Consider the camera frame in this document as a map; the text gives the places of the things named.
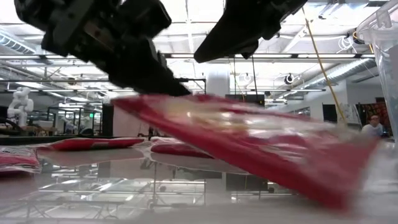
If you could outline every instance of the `yellow cable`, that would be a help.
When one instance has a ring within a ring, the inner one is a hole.
[[[373,47],[371,44],[369,44],[369,48],[371,49],[372,54],[374,54]]]
[[[229,67],[230,67],[231,71],[234,73],[235,84],[236,84],[236,86],[238,87],[238,90],[242,93],[242,99],[243,99],[243,101],[244,101],[244,94],[243,94],[243,92],[242,92],[242,90],[241,90],[241,87],[239,87],[238,82],[236,81],[235,69],[234,69],[234,70],[232,69],[231,61],[230,61],[229,59],[228,59],[228,62],[229,62]]]
[[[317,45],[316,45],[315,40],[314,40],[313,35],[312,35],[310,23],[309,23],[307,17],[305,16],[304,7],[302,8],[302,10],[303,10],[303,13],[304,13],[305,23],[306,23],[306,25],[307,25],[308,32],[310,33],[310,36],[311,36],[313,48],[314,48],[315,53],[317,54],[317,57],[318,57],[319,66],[321,67],[322,74],[323,74],[323,76],[325,77],[326,83],[327,83],[328,86],[329,86],[331,95],[333,96],[333,99],[334,99],[334,101],[335,101],[335,103],[336,103],[336,108],[337,108],[337,110],[338,110],[338,112],[339,112],[341,118],[343,119],[344,124],[347,125],[347,120],[346,120],[346,118],[345,118],[345,116],[344,116],[343,111],[342,111],[341,108],[340,108],[340,105],[339,105],[339,103],[338,103],[338,100],[337,100],[335,91],[333,91],[333,88],[332,88],[332,86],[331,86],[331,83],[330,83],[330,80],[329,80],[329,78],[328,78],[328,75],[326,74],[325,68],[323,68],[322,60],[321,60],[321,57],[319,56],[318,48],[317,48]]]

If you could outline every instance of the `humanoid robot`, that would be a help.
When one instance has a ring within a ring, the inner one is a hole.
[[[18,115],[18,125],[20,127],[26,126],[27,113],[33,111],[34,102],[32,99],[29,99],[29,93],[29,88],[19,87],[17,91],[12,94],[13,99],[7,110],[7,118],[13,122],[15,122],[16,115]]]

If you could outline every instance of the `cable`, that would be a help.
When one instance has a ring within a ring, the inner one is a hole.
[[[371,44],[369,44],[369,48],[371,49],[372,54],[374,54],[373,47]]]
[[[234,79],[235,79],[235,96],[236,96],[236,85],[238,84],[236,81],[236,64],[235,64],[235,57],[234,57]]]
[[[256,101],[259,101],[259,95],[257,92],[257,81],[256,81],[256,70],[254,69],[254,57],[251,57],[251,63],[253,65],[253,79],[254,79],[254,90],[256,91]]]
[[[228,58],[228,63],[229,63],[229,67],[231,68],[231,61],[230,61],[229,58]],[[236,81],[235,58],[234,58],[234,71],[233,72],[234,72],[235,86],[237,86],[239,91],[242,93],[242,99],[243,99],[243,102],[244,102],[244,94],[243,94],[243,92],[241,90],[241,87],[239,87],[239,85],[238,85],[238,83]]]
[[[306,15],[305,15],[304,7],[302,8],[302,11],[303,11],[303,13],[304,13],[305,23],[306,23],[306,25],[307,25],[308,32],[310,33],[311,40],[312,40],[312,45],[313,45],[313,48],[314,48],[314,50],[315,50],[315,53],[317,54],[317,58],[318,58],[318,61],[319,61],[319,66],[321,67],[321,70],[322,70],[322,74],[323,74],[323,76],[325,77],[326,83],[327,83],[328,86],[329,86],[331,95],[333,96],[333,99],[334,99],[334,101],[335,101],[335,103],[336,103],[336,108],[337,108],[337,110],[338,110],[338,112],[339,112],[341,118],[343,119],[344,124],[347,125],[347,120],[346,120],[346,118],[345,118],[345,116],[344,116],[343,111],[342,111],[341,108],[340,108],[340,105],[339,105],[339,103],[338,103],[338,100],[337,100],[337,96],[336,96],[336,94],[335,94],[335,91],[333,91],[333,88],[332,88],[332,86],[331,86],[331,83],[330,83],[330,80],[329,80],[329,78],[328,78],[328,75],[326,74],[325,68],[323,68],[322,60],[321,60],[321,57],[319,56],[318,48],[317,48],[317,45],[316,45],[315,40],[314,40],[313,35],[312,35],[312,31],[311,31],[311,28],[310,28],[310,23],[309,23],[309,21],[308,21]]]

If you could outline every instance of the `ductwork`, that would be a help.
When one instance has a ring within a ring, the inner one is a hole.
[[[3,79],[13,78],[15,80],[20,80],[20,79],[21,80],[27,80],[27,79],[30,79],[30,77],[32,77],[33,74],[35,74],[35,73],[31,72],[31,71],[28,71],[28,70],[24,70],[22,68],[16,68],[16,69],[11,68],[11,67],[0,68],[0,78],[3,78]],[[37,83],[37,82],[38,82],[37,79],[32,79],[32,83]],[[56,84],[51,84],[51,83],[41,83],[41,85],[44,86],[44,87],[47,87],[49,89],[53,89],[53,88],[65,89],[61,85],[56,85]],[[57,96],[58,95],[66,97],[66,98],[71,97],[71,96],[76,96],[75,93],[62,93],[62,95],[61,94],[57,94]],[[81,95],[81,96],[84,97],[84,98],[88,97],[91,100],[98,100],[97,98],[90,97],[88,95]]]
[[[11,34],[8,34],[3,30],[0,30],[0,45],[15,50],[21,54],[35,53],[33,47],[28,46],[28,44],[23,44],[21,41],[18,41],[16,37],[13,37]]]
[[[341,64],[337,65],[328,71],[326,74],[328,76],[329,81],[332,83],[336,83],[342,81],[350,76],[361,73],[367,69],[373,68],[376,66],[376,62],[374,59],[359,59],[355,62],[351,62],[349,64]],[[325,76],[323,73],[317,75],[315,78],[306,82],[305,84],[301,84],[297,86],[298,89],[306,89],[306,88],[321,88],[327,86]]]

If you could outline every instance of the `white robot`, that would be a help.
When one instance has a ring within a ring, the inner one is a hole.
[[[65,122],[65,124],[66,124],[65,131],[67,131],[67,130],[71,130],[71,131],[77,130],[77,126],[75,126],[75,125],[73,124],[73,122],[71,122],[70,120],[68,120],[66,117],[62,116],[62,117],[61,117],[61,120],[62,120],[63,122]]]
[[[15,93],[12,94],[14,97],[7,110],[7,117],[15,121],[15,115],[18,115],[18,125],[20,127],[26,126],[27,113],[33,111],[34,103],[32,99],[29,99],[28,94],[30,88],[19,87]]]

